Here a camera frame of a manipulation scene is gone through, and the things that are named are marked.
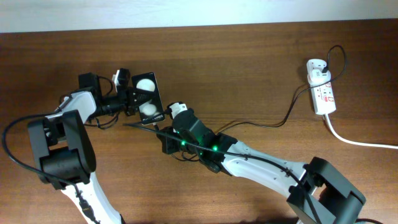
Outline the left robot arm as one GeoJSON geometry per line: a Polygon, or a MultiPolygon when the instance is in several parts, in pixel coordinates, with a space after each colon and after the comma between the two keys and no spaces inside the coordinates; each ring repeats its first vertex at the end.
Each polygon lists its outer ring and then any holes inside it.
{"type": "Polygon", "coordinates": [[[103,95],[100,76],[79,75],[79,87],[65,97],[54,114],[28,124],[39,178],[66,195],[87,223],[124,223],[106,198],[96,177],[96,156],[85,123],[99,116],[138,113],[141,121],[162,109],[154,73],[131,76],[120,68],[109,81],[115,95],[103,95]]]}

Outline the black Samsung smartphone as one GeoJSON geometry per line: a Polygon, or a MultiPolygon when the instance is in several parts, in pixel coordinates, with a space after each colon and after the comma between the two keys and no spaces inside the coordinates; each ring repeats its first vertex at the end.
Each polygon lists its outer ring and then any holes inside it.
{"type": "Polygon", "coordinates": [[[165,116],[155,73],[143,73],[132,77],[134,105],[143,125],[163,121],[165,116]]]}

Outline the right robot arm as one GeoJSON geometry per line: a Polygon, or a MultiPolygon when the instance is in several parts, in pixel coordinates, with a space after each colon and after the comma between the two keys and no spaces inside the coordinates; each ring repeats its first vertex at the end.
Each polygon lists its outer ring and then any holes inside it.
{"type": "Polygon", "coordinates": [[[207,128],[185,104],[165,110],[171,126],[158,138],[165,154],[194,154],[214,173],[225,173],[261,184],[286,198],[299,223],[354,223],[365,196],[328,161],[310,163],[279,159],[259,152],[242,141],[207,128]]]}

